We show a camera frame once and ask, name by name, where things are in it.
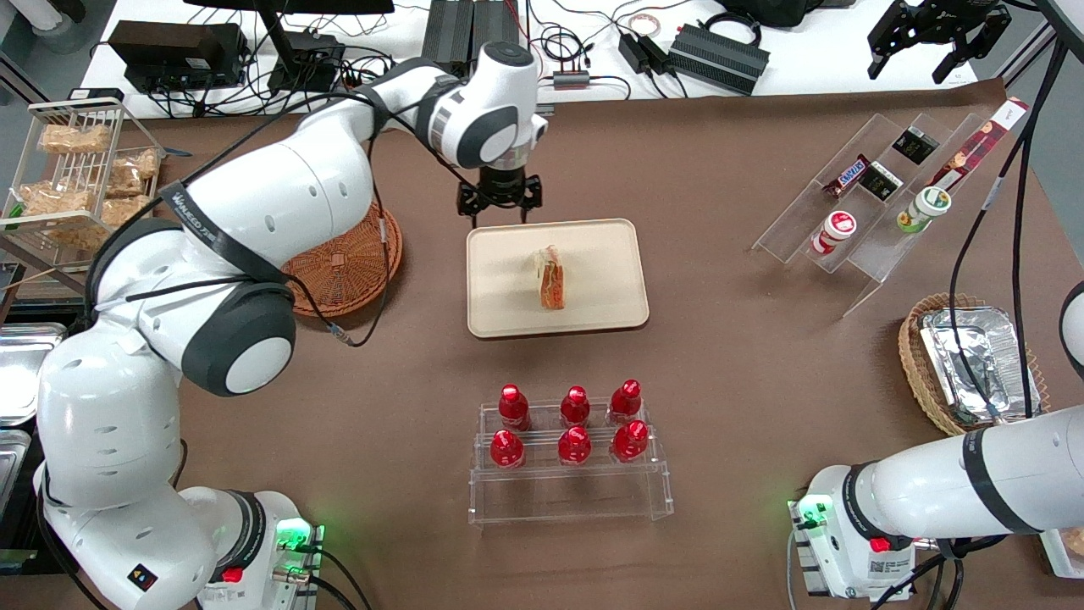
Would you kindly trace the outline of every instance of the chocolate bar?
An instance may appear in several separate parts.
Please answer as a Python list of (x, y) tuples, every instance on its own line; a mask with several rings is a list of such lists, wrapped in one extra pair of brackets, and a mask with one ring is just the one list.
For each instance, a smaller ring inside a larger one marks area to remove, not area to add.
[(836, 178), (831, 182), (828, 182), (827, 185), (825, 185), (824, 192), (830, 194), (836, 198), (839, 198), (840, 196), (842, 196), (843, 191), (847, 190), (847, 186), (853, 184), (854, 181), (861, 178), (862, 174), (865, 173), (866, 169), (868, 168), (869, 168), (869, 159), (860, 154), (859, 159), (854, 161), (854, 165), (848, 167), (847, 170), (840, 173), (839, 178)]
[(891, 196), (896, 189), (903, 185), (903, 180), (896, 178), (883, 165), (874, 160), (869, 164), (869, 169), (867, 169), (865, 174), (862, 176), (859, 183), (865, 186), (867, 191), (872, 192), (874, 196), (885, 200)]
[(900, 135), (900, 139), (892, 144), (892, 147), (907, 157), (915, 165), (921, 165), (926, 157), (941, 145), (937, 140), (930, 138), (915, 126), (911, 126)]

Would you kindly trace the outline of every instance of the round wicker mat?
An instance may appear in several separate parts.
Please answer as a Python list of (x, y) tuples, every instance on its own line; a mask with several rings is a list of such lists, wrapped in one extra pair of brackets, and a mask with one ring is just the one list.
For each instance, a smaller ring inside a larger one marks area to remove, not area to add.
[[(388, 231), (389, 276), (395, 276), (402, 261), (402, 232), (387, 208), (384, 219)], [(357, 226), (291, 258), (282, 270), (297, 275), (309, 286), (320, 311), (327, 317), (364, 308), (384, 288), (384, 248), (376, 205), (370, 206)], [(315, 317), (305, 293), (293, 282), (288, 285), (294, 290), (294, 312)]]
[[(966, 294), (956, 294), (957, 308), (978, 308), (985, 304), (985, 301)], [(927, 312), (943, 310), (949, 307), (949, 294), (933, 294), (919, 300), (907, 317), (900, 326), (900, 361), (903, 363), (903, 372), (907, 376), (907, 384), (915, 394), (922, 412), (942, 432), (950, 437), (964, 434), (979, 428), (986, 428), (989, 424), (978, 426), (965, 426), (952, 416), (952, 411), (945, 402), (944, 393), (941, 391), (941, 384), (938, 381), (933, 365), (930, 364), (926, 355), (926, 346), (918, 335), (918, 319)], [(1035, 378), (1035, 388), (1038, 389), (1040, 402), (1043, 405), (1043, 413), (1050, 411), (1050, 397), (1046, 392), (1046, 382), (1043, 374), (1040, 373), (1035, 364), (1035, 355), (1028, 350), (1028, 367)]]

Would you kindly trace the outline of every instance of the white robotic arm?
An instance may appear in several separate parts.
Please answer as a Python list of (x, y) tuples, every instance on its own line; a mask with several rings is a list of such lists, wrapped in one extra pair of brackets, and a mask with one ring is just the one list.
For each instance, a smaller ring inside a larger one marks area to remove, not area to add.
[(483, 48), (467, 85), (403, 62), (285, 140), (164, 187), (183, 230), (140, 220), (100, 254), (95, 324), (42, 365), (36, 484), (44, 518), (105, 597), (124, 610), (195, 597), (206, 610), (289, 607), (304, 581), (289, 547), (310, 543), (312, 528), (274, 492), (172, 490), (177, 386), (240, 395), (285, 368), (293, 295), (278, 269), (365, 216), (362, 141), (401, 127), (453, 165), (521, 168), (545, 128), (530, 53), (506, 43)]
[[(1084, 283), (1066, 299), (1060, 326), (1066, 353), (1084, 379)], [(1084, 525), (1082, 467), (1084, 405), (880, 462), (828, 467), (791, 516), (828, 593), (873, 600), (915, 567), (915, 540)]]

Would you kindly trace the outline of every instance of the green indicator light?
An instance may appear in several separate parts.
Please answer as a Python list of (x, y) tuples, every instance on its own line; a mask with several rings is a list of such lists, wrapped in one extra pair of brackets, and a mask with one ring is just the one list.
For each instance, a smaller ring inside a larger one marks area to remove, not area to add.
[(308, 544), (312, 528), (301, 518), (286, 519), (275, 528), (275, 541), (280, 547), (289, 550)]
[(805, 496), (799, 501), (798, 508), (806, 521), (824, 523), (828, 520), (827, 512), (831, 508), (831, 497), (821, 494)]

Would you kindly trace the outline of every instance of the snickers bar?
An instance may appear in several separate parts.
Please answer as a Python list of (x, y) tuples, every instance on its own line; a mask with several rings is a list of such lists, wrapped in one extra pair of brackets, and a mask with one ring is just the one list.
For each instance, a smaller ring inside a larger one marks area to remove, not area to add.
[(854, 161), (854, 165), (848, 167), (847, 170), (839, 176), (839, 178), (828, 182), (828, 184), (824, 187), (824, 192), (839, 198), (842, 196), (843, 191), (847, 190), (847, 186), (853, 184), (859, 178), (862, 177), (863, 173), (866, 172), (866, 169), (868, 168), (869, 159), (860, 154), (859, 159)]

